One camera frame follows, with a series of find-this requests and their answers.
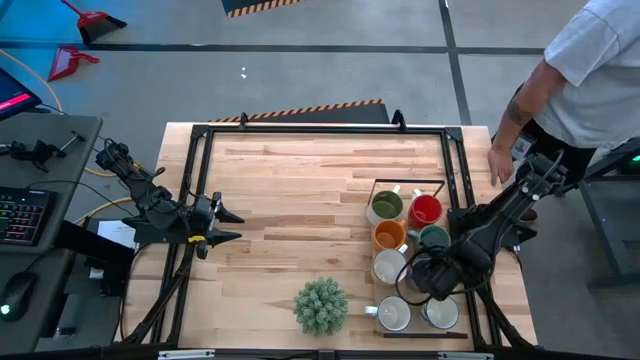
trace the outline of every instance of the concrete floor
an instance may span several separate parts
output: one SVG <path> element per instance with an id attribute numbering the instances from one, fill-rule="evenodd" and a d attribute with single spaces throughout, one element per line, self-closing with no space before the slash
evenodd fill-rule
<path id="1" fill-rule="evenodd" d="M 43 42 L 80 40 L 74 15 L 58 2 L 5 2 L 12 4 L 0 22 L 0 41 L 43 47 Z M 449 0 L 448 6 L 459 47 L 542 48 L 585 2 Z M 149 168 L 155 165 L 169 121 L 382 98 L 390 111 L 402 109 L 409 122 L 460 124 L 456 102 L 460 89 L 452 81 L 448 55 L 408 53 L 408 47 L 451 45 L 445 41 L 438 0 L 306 0 L 235 19 L 225 17 L 219 0 L 75 3 L 129 22 L 127 29 L 105 37 L 104 43 L 397 49 L 396 53 L 88 51 L 101 63 L 83 65 L 72 77 L 52 83 L 64 110 L 103 117 L 101 135 L 129 144 L 135 159 Z M 46 76 L 54 51 L 44 47 L 6 50 Z M 539 58 L 460 55 L 462 94 L 471 122 L 494 131 L 509 97 Z M 1 56 L 0 66 L 45 103 L 55 105 L 29 73 Z M 87 174 L 83 181 L 110 198 L 127 195 L 113 180 Z M 75 220 L 101 203 L 80 188 L 67 217 Z M 580 194 L 546 198 L 538 210 L 540 233 L 523 246 L 522 260 L 540 344 L 558 351 L 640 358 L 640 291 L 586 290 L 586 281 L 607 275 L 609 268 Z M 117 210 L 104 214 L 119 215 Z"/>

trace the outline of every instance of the orange mug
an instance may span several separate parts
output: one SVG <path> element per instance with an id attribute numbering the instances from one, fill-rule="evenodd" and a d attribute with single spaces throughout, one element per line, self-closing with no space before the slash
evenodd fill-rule
<path id="1" fill-rule="evenodd" d="M 373 229 L 372 240 L 376 250 L 400 249 L 406 241 L 405 221 L 383 220 Z"/>

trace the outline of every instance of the broom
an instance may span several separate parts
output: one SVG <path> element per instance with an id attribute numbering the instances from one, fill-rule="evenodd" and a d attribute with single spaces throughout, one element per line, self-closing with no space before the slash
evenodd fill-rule
<path id="1" fill-rule="evenodd" d="M 90 44 L 105 34 L 127 26 L 126 22 L 109 16 L 109 14 L 102 11 L 89 11 L 83 13 L 71 5 L 67 0 L 61 1 L 80 16 L 80 19 L 78 19 L 78 30 L 80 30 L 82 42 L 85 44 Z"/>

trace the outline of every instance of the wooden tabletop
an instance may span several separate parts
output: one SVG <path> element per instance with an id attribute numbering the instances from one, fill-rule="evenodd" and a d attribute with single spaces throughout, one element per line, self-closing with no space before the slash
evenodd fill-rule
<path id="1" fill-rule="evenodd" d="M 167 124 L 160 150 L 157 166 L 167 171 L 155 182 L 175 195 L 192 125 Z M 489 132 L 486 127 L 463 127 L 463 133 L 476 202 L 486 203 L 501 191 L 489 183 Z M 461 184 L 455 147 L 451 151 Z M 375 178 L 445 179 L 439 138 L 216 134 L 205 192 L 221 191 L 225 206 L 246 223 L 220 226 L 242 233 L 242 239 L 210 250 L 207 260 L 194 260 L 180 346 L 471 350 L 470 336 L 468 340 L 429 340 L 383 339 L 374 334 L 375 319 L 364 314 L 364 307 L 374 305 L 371 228 L 365 207 Z M 409 196 L 410 189 L 405 191 Z M 439 199 L 445 209 L 450 207 L 446 188 Z M 136 261 L 126 302 L 127 333 L 158 296 L 166 251 L 165 245 L 153 245 Z M 296 323 L 293 298 L 306 281 L 320 276 L 338 281 L 347 293 L 349 312 L 341 332 L 314 338 L 304 335 Z M 509 319 L 535 342 L 522 274 L 511 254 L 498 256 L 492 286 Z M 456 331 L 469 332 L 463 300 L 459 307 L 464 326 Z M 480 320 L 489 339 L 482 306 Z"/>

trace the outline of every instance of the red mug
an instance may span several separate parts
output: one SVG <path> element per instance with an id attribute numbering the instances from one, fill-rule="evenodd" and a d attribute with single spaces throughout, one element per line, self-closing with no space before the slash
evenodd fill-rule
<path id="1" fill-rule="evenodd" d="M 442 204 L 435 196 L 423 195 L 415 189 L 411 194 L 413 202 L 409 207 L 409 226 L 414 229 L 422 229 L 440 220 L 442 216 Z"/>

